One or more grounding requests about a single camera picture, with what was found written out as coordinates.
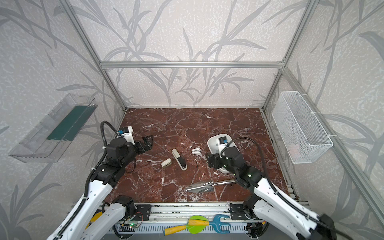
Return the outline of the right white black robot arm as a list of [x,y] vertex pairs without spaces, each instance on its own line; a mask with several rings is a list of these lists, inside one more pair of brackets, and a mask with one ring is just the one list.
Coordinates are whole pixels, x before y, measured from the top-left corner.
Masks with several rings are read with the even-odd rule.
[[335,240],[334,221],[303,207],[277,188],[255,167],[248,166],[235,145],[209,147],[206,154],[211,168],[225,168],[241,187],[252,193],[249,214],[288,235],[293,240]]

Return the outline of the small white mini stapler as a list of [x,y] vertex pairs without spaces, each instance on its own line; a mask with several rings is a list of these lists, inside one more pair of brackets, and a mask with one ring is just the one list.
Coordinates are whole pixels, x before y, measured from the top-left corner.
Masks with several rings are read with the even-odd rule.
[[195,148],[195,149],[191,150],[191,153],[193,155],[201,155],[202,154],[202,150],[200,148]]

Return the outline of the small beige staple remover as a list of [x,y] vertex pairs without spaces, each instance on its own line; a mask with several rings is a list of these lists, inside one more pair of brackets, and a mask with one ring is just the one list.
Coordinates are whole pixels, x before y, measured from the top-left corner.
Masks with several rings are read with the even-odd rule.
[[166,168],[167,166],[172,164],[172,160],[170,158],[166,159],[161,163],[162,168]]

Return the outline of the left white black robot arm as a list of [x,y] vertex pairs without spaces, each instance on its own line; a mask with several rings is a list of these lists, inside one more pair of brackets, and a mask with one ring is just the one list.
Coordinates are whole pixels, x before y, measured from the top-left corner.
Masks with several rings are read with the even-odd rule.
[[152,135],[134,142],[131,134],[113,139],[105,146],[105,152],[97,168],[87,177],[83,196],[76,203],[65,220],[48,237],[50,240],[100,240],[118,221],[134,213],[132,200],[119,197],[92,224],[89,222],[94,213],[110,194],[126,167],[153,147]]

